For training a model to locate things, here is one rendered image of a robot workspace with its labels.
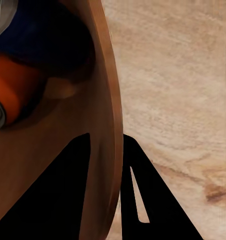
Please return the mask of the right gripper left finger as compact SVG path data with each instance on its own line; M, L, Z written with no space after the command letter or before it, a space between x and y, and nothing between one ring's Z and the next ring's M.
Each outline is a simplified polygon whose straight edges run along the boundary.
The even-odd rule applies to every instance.
M90 134L72 139L0 220L0 240L79 240Z

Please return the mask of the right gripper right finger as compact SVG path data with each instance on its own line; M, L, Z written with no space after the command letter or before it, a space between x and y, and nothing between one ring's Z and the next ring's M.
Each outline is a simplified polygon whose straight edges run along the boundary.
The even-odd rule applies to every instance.
M150 223L138 219L132 167ZM123 136L122 240L203 240L139 143Z

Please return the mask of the can of soda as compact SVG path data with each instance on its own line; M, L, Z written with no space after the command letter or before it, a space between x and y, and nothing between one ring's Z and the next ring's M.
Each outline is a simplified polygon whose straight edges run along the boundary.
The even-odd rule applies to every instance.
M90 32L59 0L0 0L0 52L68 74L88 59Z
M0 52L0 127L14 122L26 108L50 69Z

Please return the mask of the trash can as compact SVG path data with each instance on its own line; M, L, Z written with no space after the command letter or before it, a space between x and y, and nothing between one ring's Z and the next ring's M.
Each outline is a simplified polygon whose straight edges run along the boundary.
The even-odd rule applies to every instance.
M50 69L11 124L0 127L0 220L74 138L90 134L78 240L106 240L118 204L124 152L116 61L101 0L59 0L90 33L76 71Z

